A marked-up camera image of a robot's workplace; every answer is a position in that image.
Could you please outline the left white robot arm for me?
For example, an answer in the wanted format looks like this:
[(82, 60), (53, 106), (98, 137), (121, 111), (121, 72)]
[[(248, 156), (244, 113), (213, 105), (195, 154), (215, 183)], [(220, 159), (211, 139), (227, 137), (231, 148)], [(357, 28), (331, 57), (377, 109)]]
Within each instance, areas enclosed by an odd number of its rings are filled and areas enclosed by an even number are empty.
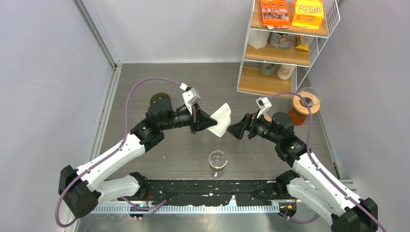
[(146, 117), (130, 130), (115, 146), (97, 158), (73, 168), (67, 165), (60, 171), (59, 202), (65, 203), (75, 219), (90, 214), (99, 204), (120, 197), (133, 196), (143, 200), (148, 194), (148, 183), (134, 172), (120, 179), (107, 178), (129, 161), (158, 145), (164, 131), (189, 127), (191, 133), (208, 130), (221, 137), (231, 122), (228, 104), (209, 115), (197, 103), (197, 95), (187, 93), (184, 105), (173, 109), (171, 98), (157, 93), (150, 100)]

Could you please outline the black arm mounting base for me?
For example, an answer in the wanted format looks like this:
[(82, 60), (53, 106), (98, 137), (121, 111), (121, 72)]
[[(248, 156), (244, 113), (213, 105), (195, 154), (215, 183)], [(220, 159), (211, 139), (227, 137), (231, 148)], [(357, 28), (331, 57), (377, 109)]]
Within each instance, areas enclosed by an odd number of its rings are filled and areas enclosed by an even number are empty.
[(297, 201), (280, 190), (275, 180), (269, 179), (208, 179), (147, 181), (142, 198), (130, 196), (130, 201), (151, 201), (154, 205), (166, 200), (166, 206), (227, 206), (232, 198), (238, 206), (263, 206), (275, 200)]

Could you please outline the clear glass dripper cone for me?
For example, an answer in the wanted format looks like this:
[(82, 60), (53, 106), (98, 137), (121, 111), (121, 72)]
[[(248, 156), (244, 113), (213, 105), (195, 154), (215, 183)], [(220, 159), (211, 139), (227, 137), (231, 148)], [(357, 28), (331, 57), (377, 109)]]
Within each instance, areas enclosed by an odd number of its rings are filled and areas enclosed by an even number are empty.
[(309, 107), (319, 105), (322, 101), (322, 95), (319, 90), (313, 87), (304, 87), (300, 90), (301, 95)]

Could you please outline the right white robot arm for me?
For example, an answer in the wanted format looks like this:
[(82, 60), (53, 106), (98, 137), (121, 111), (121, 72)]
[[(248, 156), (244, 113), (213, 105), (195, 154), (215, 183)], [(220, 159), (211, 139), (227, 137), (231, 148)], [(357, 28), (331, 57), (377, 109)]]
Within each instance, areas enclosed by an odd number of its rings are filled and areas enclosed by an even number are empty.
[(310, 148), (294, 133), (294, 124), (284, 112), (271, 121), (257, 114), (245, 114), (227, 131), (238, 140), (260, 136), (275, 143), (279, 158), (292, 169), (276, 178), (276, 192), (282, 198), (297, 198), (323, 218), (333, 232), (375, 232), (378, 206), (351, 191), (332, 175)]

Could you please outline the wooden ring dripper holder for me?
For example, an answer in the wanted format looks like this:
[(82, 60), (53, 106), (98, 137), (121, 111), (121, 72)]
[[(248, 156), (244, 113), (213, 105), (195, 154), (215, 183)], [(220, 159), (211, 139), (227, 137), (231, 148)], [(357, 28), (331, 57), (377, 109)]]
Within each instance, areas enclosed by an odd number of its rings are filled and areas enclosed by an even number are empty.
[(305, 99), (301, 95), (299, 95), (299, 93), (297, 93), (293, 97), (292, 102), (294, 109), (305, 115), (309, 115), (310, 112), (312, 114), (315, 114), (319, 111), (321, 107), (321, 104), (309, 107)]

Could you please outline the white paper coffee filter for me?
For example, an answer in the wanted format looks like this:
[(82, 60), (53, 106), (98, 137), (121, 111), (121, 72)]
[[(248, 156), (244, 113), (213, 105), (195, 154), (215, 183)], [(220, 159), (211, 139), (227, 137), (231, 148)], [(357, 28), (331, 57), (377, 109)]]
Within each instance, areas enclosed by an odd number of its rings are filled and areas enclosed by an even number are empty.
[(231, 124), (231, 113), (229, 104), (223, 104), (211, 115), (211, 118), (217, 121), (217, 125), (211, 126), (207, 130), (218, 137), (222, 137)]

